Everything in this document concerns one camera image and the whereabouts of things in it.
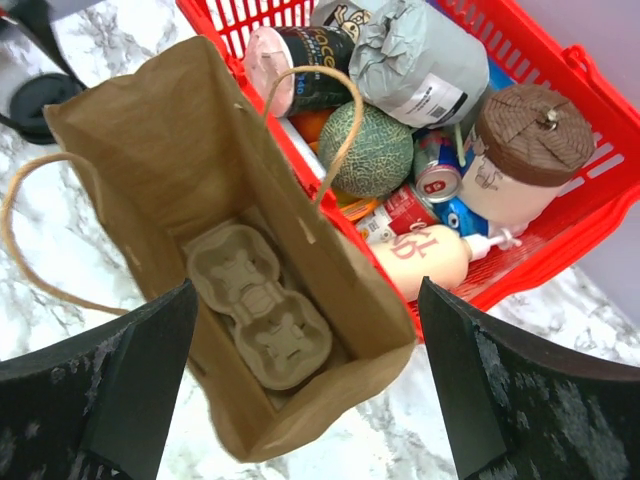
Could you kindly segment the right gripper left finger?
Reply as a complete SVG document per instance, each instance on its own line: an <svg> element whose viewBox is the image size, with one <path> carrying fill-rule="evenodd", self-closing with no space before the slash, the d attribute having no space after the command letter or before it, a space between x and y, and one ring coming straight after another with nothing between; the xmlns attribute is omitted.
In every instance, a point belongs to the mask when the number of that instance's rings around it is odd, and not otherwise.
<svg viewBox="0 0 640 480"><path fill-rule="evenodd" d="M154 479L198 313L182 285L1 364L4 479Z"/></svg>

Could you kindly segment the brown paper bag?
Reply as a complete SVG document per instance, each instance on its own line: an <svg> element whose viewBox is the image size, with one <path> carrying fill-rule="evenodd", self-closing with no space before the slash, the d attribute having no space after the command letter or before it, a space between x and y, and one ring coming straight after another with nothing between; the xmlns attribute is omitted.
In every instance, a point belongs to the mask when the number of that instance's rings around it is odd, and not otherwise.
<svg viewBox="0 0 640 480"><path fill-rule="evenodd" d="M404 302L302 191L210 40L180 42L44 116L147 298L184 280L188 242L256 208L350 355L276 408L201 307L188 363L233 457L263 461L316 440L406 366L416 337Z"/></svg>

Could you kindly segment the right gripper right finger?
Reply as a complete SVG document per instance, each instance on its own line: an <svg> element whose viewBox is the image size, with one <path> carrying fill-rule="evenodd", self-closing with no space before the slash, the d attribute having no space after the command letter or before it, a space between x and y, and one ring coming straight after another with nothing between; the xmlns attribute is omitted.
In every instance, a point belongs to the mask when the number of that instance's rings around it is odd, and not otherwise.
<svg viewBox="0 0 640 480"><path fill-rule="evenodd" d="M418 308L459 478L638 478L638 368L531 334L429 279Z"/></svg>

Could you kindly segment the black coffee cup lid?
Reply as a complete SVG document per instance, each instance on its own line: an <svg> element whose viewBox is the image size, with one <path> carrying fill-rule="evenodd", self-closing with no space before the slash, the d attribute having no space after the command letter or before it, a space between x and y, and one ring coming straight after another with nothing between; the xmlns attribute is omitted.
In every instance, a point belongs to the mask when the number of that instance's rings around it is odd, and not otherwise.
<svg viewBox="0 0 640 480"><path fill-rule="evenodd" d="M55 143L44 118L44 107L64 103L80 94L84 88L70 76L47 73L33 77L21 85L9 103L9 119L27 142L35 145Z"/></svg>

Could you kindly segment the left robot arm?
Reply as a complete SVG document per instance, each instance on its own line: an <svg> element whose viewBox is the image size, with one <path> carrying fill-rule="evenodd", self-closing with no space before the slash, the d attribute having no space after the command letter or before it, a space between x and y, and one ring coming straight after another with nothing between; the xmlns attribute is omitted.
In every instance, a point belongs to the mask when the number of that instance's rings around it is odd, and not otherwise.
<svg viewBox="0 0 640 480"><path fill-rule="evenodd" d="M87 89L66 61L52 29L51 6L47 1L2 1L1 21L10 19L60 70L23 82L13 92L9 114L1 115L1 124L35 145L55 142L44 118L47 105L61 104Z"/></svg>

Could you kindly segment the cardboard cup carrier tray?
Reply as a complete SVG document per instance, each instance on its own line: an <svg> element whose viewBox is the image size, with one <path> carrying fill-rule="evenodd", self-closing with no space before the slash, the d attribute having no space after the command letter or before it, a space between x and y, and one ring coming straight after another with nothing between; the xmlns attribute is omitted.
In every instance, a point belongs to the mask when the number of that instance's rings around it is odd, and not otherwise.
<svg viewBox="0 0 640 480"><path fill-rule="evenodd" d="M295 388L328 359L329 324L281 284L279 258L258 230L229 224L200 236L187 246L187 271L209 308L232 319L234 344L263 387Z"/></svg>

